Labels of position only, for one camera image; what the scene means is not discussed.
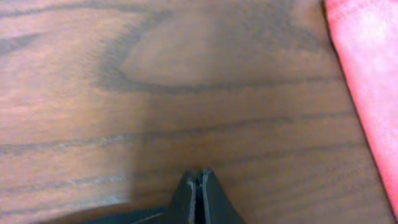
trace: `wood grain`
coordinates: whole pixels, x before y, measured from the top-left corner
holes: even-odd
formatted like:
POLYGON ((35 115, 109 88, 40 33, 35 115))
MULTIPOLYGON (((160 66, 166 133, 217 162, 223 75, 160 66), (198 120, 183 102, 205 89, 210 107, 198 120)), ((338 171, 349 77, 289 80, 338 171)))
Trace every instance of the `wood grain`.
POLYGON ((0 223, 204 167, 248 223, 394 223, 317 0, 1 1, 0 64, 0 223))

